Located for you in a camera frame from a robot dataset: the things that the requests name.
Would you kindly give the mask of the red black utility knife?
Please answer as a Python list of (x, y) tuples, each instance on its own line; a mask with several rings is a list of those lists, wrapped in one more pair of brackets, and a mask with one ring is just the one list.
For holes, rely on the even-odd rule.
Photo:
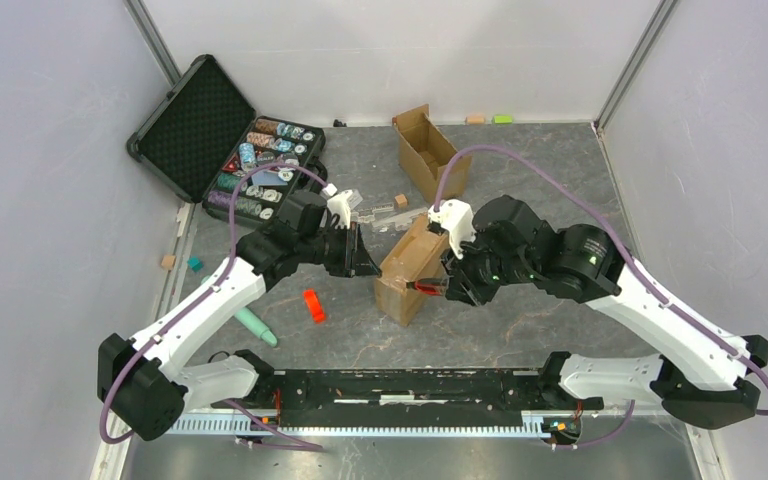
[(428, 296), (445, 296), (449, 286), (447, 278), (422, 278), (406, 283), (406, 287)]

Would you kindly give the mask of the brown cardboard box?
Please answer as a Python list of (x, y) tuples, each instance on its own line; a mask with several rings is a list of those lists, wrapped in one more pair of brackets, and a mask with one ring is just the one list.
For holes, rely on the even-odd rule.
[(428, 225), (426, 213), (416, 218), (381, 263), (381, 276), (374, 282), (376, 306), (402, 326), (411, 323), (427, 298), (407, 284), (443, 272), (440, 257), (449, 247), (448, 236), (433, 233)]

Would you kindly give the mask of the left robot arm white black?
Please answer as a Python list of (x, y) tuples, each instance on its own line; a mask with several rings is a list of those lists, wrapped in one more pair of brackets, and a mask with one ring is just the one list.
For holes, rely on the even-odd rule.
[(267, 221), (242, 236), (206, 282), (164, 317), (124, 338), (116, 333), (99, 346), (97, 394), (103, 403), (100, 430), (116, 414), (145, 441), (166, 433), (193, 409), (226, 399), (250, 407), (274, 394), (270, 369), (244, 354), (189, 366), (193, 354), (237, 311), (264, 296), (303, 264), (321, 265), (334, 277), (379, 276), (353, 222), (357, 195), (329, 186), (324, 195), (296, 191)]

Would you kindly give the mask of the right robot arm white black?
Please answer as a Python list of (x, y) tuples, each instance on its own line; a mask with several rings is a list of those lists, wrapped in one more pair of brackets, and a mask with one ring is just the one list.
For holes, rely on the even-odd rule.
[(429, 221), (449, 239), (441, 259), (447, 299), (481, 306), (502, 287), (530, 284), (619, 322), (651, 346), (651, 355), (637, 358), (552, 353), (537, 380), (545, 405), (653, 403), (708, 430), (760, 414), (761, 391), (749, 375), (766, 366), (768, 340), (733, 335), (702, 318), (662, 290), (605, 230), (589, 224), (556, 230), (506, 195), (478, 210), (447, 200), (430, 209)]

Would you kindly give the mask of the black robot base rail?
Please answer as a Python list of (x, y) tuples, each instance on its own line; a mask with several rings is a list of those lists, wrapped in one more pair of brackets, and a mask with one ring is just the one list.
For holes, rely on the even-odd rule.
[(524, 411), (600, 410), (535, 368), (287, 369), (260, 378), (238, 404), (274, 410), (282, 427), (503, 427)]

